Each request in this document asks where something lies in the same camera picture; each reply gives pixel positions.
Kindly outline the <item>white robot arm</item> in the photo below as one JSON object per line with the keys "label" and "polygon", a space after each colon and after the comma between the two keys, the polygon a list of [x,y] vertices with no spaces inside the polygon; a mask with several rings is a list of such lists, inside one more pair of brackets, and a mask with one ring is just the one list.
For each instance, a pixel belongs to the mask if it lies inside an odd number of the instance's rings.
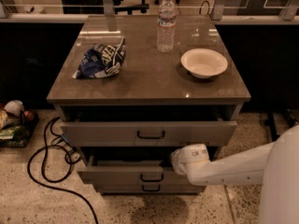
{"label": "white robot arm", "polygon": [[211,161],[204,144],[171,154],[171,164],[195,186],[260,184],[259,224],[299,224],[299,126],[277,141]]}

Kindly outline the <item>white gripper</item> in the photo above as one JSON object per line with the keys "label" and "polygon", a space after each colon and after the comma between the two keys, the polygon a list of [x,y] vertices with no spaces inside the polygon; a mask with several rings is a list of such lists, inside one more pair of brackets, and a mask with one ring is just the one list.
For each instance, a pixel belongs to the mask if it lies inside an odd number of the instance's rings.
{"label": "white gripper", "polygon": [[209,155],[206,145],[193,144],[179,148],[171,153],[170,161],[174,171],[178,175],[187,174],[188,164],[203,164],[209,162]]}

